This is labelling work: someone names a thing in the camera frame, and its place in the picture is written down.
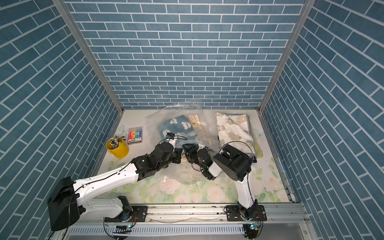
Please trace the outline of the teal happy bear blanket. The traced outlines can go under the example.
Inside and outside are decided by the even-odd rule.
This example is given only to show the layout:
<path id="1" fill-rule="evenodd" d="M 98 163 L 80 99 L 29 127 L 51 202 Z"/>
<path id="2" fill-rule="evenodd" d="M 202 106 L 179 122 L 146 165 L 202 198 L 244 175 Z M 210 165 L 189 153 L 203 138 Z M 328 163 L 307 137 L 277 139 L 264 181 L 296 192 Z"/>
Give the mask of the teal happy bear blanket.
<path id="1" fill-rule="evenodd" d="M 156 129 L 158 130 L 162 139 L 167 137 L 167 133 L 183 136 L 188 140 L 191 140 L 197 136 L 197 134 L 194 132 L 192 123 L 184 115 L 164 120 L 156 127 Z"/>

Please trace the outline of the clear plastic vacuum bag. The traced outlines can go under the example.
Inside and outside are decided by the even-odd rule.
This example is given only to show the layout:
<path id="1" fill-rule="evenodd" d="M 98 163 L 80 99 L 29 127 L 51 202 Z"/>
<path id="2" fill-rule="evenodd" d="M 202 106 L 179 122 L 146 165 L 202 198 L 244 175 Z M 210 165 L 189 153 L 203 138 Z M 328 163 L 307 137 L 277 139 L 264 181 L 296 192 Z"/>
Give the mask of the clear plastic vacuum bag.
<path id="1" fill-rule="evenodd" d="M 197 103 L 176 103 L 169 105 L 161 110 L 158 110 L 145 118 L 145 126 L 148 134 L 148 138 L 151 144 L 156 145 L 165 142 L 165 139 L 162 139 L 156 127 L 163 122 L 164 120 L 171 119 L 174 117 L 178 117 L 181 115 L 188 116 L 190 114 L 198 114 L 199 118 L 202 122 L 208 124 L 206 114 L 201 105 Z M 184 138 L 183 136 L 176 135 L 176 148 L 183 149 L 184 144 L 198 144 L 200 148 L 208 148 L 209 154 L 213 157 L 220 148 L 220 143 L 218 141 L 218 137 L 214 136 L 214 134 L 210 133 L 211 136 L 207 137 L 204 134 L 195 131 L 197 136 L 191 140 Z M 164 172 L 165 175 L 174 175 L 175 178 L 185 184 L 193 184 L 195 182 L 199 182 L 202 179 L 206 179 L 201 172 L 199 172 L 200 167 L 197 165 L 191 165 L 185 156 L 184 150 L 182 152 L 182 159 L 180 164 L 176 164 L 177 170 L 180 170 L 181 167 L 192 168 L 192 172 L 189 173 L 188 170 L 182 170 L 181 173 L 176 173 L 175 170 L 169 169 Z"/>

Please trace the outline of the white bear print blanket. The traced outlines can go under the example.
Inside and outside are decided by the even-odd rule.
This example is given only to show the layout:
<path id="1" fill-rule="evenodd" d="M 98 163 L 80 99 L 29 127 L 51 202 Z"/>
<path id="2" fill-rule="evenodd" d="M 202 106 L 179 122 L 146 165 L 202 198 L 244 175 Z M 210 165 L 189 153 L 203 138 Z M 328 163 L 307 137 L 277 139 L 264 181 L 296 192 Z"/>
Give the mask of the white bear print blanket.
<path id="1" fill-rule="evenodd" d="M 247 114 L 230 115 L 216 112 L 218 139 L 221 147 L 225 144 L 256 157 L 254 138 L 251 134 Z"/>

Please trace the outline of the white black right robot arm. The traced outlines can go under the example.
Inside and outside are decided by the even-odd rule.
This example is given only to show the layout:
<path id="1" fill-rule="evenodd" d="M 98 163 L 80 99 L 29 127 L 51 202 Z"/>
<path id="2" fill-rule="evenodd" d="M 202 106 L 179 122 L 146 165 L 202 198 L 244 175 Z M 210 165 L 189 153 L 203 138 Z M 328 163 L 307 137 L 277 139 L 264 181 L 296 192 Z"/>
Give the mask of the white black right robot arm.
<path id="1" fill-rule="evenodd" d="M 258 204 L 251 190 L 250 173 L 255 161 L 253 153 L 244 153 L 230 143 L 224 144 L 213 157 L 208 148 L 200 148 L 198 144 L 184 144 L 183 150 L 188 162 L 199 166 L 199 172 L 206 179 L 213 181 L 225 173 L 235 182 L 239 214 L 243 220 L 267 220 L 264 207 Z"/>

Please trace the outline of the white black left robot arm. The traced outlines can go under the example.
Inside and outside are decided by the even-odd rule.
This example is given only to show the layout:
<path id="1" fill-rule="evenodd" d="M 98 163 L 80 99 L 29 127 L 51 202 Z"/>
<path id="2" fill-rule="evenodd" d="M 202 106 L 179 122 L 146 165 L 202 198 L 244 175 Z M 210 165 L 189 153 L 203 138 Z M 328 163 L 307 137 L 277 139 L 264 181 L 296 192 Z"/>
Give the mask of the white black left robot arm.
<path id="1" fill-rule="evenodd" d="M 48 197 L 51 230 L 64 230 L 77 221 L 101 218 L 128 221 L 133 208 L 126 197 L 117 200 L 98 200 L 97 197 L 117 187 L 132 184 L 153 176 L 169 164 L 180 164 L 182 149 L 172 142 L 157 144 L 150 154 L 136 157 L 122 167 L 86 179 L 59 180 Z"/>

